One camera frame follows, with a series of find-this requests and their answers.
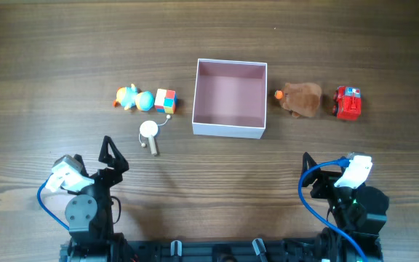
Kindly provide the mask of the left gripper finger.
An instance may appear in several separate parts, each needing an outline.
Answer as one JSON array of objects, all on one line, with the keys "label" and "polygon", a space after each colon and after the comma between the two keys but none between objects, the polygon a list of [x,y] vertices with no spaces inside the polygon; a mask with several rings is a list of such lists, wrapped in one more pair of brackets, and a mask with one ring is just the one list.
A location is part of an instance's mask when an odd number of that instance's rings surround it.
[{"label": "left gripper finger", "polygon": [[85,168],[85,164],[84,164],[84,162],[83,162],[82,156],[81,156],[81,155],[79,155],[79,154],[75,154],[73,157],[74,157],[74,159],[75,159],[77,162],[79,162],[79,163],[80,163],[80,165],[81,165],[81,170],[79,171],[79,173],[80,173],[82,176],[84,176],[84,177],[88,177],[88,176],[89,176],[89,174],[87,173],[87,170],[86,170],[86,168]]},{"label": "left gripper finger", "polygon": [[108,165],[117,172],[129,170],[129,163],[114,144],[111,137],[105,135],[101,146],[98,161]]}]

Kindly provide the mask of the wooden pig rattle drum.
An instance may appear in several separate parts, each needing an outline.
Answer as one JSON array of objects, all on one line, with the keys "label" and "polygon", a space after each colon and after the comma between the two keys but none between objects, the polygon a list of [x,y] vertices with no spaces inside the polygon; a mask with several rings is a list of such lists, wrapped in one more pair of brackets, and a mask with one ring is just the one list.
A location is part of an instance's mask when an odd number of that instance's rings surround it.
[{"label": "wooden pig rattle drum", "polygon": [[160,128],[164,126],[170,119],[171,115],[167,114],[163,123],[157,124],[155,121],[144,121],[139,128],[138,141],[142,148],[149,148],[153,156],[158,155],[158,147],[156,144],[156,136],[159,134]]}]

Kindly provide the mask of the orange blue duck toy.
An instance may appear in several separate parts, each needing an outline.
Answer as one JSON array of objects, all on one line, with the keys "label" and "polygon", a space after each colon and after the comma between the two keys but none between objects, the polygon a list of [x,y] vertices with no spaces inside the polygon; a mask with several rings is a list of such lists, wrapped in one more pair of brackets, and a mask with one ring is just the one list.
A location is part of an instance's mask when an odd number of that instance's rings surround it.
[{"label": "orange blue duck toy", "polygon": [[142,92],[131,84],[129,87],[120,87],[117,90],[113,106],[122,106],[124,110],[136,107],[139,111],[149,111],[154,106],[154,96],[151,92]]}]

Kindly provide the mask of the colourful 2x2 puzzle cube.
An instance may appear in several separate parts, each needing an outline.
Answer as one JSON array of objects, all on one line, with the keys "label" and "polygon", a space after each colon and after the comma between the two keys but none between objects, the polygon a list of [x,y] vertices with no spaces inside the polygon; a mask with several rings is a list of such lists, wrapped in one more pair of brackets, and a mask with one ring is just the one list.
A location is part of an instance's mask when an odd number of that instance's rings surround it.
[{"label": "colourful 2x2 puzzle cube", "polygon": [[174,90],[158,89],[154,101],[155,109],[160,113],[174,114],[177,106],[177,95]]}]

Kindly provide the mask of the brown plush toy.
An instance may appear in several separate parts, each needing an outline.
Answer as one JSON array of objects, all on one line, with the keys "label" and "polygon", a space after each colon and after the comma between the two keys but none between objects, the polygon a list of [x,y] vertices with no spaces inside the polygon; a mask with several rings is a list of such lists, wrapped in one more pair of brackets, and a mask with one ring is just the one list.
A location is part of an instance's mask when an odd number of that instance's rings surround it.
[{"label": "brown plush toy", "polygon": [[289,111],[294,118],[315,117],[321,103],[322,88],[318,84],[286,83],[274,93],[280,106]]}]

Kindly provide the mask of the red toy fire truck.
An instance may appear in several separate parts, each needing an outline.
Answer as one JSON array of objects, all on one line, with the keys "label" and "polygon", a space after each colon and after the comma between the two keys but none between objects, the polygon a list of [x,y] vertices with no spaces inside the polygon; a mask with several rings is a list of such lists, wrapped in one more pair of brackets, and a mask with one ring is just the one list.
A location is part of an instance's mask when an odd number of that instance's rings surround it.
[{"label": "red toy fire truck", "polygon": [[362,111],[361,94],[357,87],[339,86],[334,94],[332,114],[342,120],[357,120]]}]

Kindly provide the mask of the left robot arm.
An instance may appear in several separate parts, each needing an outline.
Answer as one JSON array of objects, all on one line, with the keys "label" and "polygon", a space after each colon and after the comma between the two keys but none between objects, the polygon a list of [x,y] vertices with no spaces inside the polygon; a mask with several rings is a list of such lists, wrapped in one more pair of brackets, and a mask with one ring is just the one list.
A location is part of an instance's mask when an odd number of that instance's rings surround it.
[{"label": "left robot arm", "polygon": [[91,176],[81,169],[81,175],[93,179],[93,184],[72,192],[74,198],[65,208],[71,239],[60,246],[60,262],[139,260],[124,235],[113,230],[112,206],[118,198],[111,195],[110,188],[122,182],[128,162],[109,136],[103,139],[98,161],[107,167]]}]

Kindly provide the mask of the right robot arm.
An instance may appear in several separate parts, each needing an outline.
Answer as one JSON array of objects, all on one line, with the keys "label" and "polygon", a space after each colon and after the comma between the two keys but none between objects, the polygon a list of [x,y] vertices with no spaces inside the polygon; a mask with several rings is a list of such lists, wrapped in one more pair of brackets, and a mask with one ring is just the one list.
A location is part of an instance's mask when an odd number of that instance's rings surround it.
[{"label": "right robot arm", "polygon": [[[303,154],[298,194],[305,208],[326,227],[314,240],[316,261],[383,261],[379,233],[387,221],[389,197],[365,184],[372,157],[350,153],[318,164]],[[302,189],[312,186],[313,199],[325,199],[331,223],[305,200]]]}]

